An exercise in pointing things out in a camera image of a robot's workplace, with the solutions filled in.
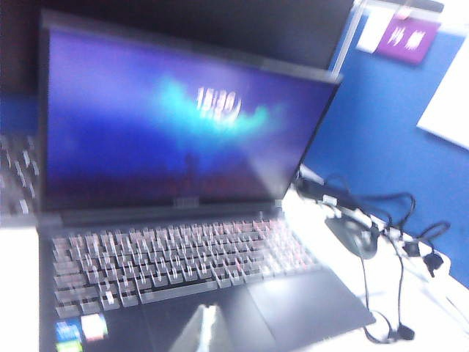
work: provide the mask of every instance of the backlit keyboard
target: backlit keyboard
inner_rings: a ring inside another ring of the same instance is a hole
[[[35,139],[26,135],[1,135],[0,162],[0,216],[35,212],[39,176]]]
[[[56,311],[68,318],[313,270],[283,220],[106,230],[53,239]]]

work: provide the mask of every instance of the laptop keyboard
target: laptop keyboard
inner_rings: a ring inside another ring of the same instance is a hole
[[[0,135],[0,162],[0,215],[35,212],[39,167],[34,137]]]
[[[186,224],[53,239],[60,318],[313,270],[283,220]]]

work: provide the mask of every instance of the desk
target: desk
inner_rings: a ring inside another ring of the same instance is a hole
[[[290,226],[313,253],[329,265],[348,288],[364,297],[360,260],[350,254],[326,227],[325,217],[332,211],[303,200],[289,191],[283,201]],[[3,328],[0,351],[37,351],[39,331],[39,257],[37,233],[33,227],[0,230],[3,252],[0,268],[6,285],[0,289]],[[22,258],[16,251],[5,249],[21,245]],[[393,345],[369,342],[361,329],[303,348],[299,351],[469,351],[469,323],[447,302],[450,295],[455,304],[469,316],[469,291],[449,275],[450,262],[429,279],[420,258],[405,260],[405,280],[402,295],[402,321],[416,332],[416,338]],[[372,309],[379,310],[392,324],[397,322],[396,303],[399,262],[391,245],[380,239],[375,258],[366,261]]]

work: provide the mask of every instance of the laptop hinge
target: laptop hinge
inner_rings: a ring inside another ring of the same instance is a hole
[[[226,218],[229,216],[268,217],[277,215],[278,202],[201,205],[197,208],[153,207],[113,210],[77,210],[62,212],[60,219],[49,220],[50,225],[64,227],[95,226],[99,224],[122,224],[148,221],[180,221],[184,219]]]

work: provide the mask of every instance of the blue partition wall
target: blue partition wall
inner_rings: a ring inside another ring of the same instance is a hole
[[[305,164],[323,177],[344,175],[356,194],[415,194],[417,209],[406,230],[450,221],[435,246],[451,258],[451,274],[469,287],[469,151],[416,127],[464,37],[439,32],[423,62],[413,66],[355,49],[365,22]]]

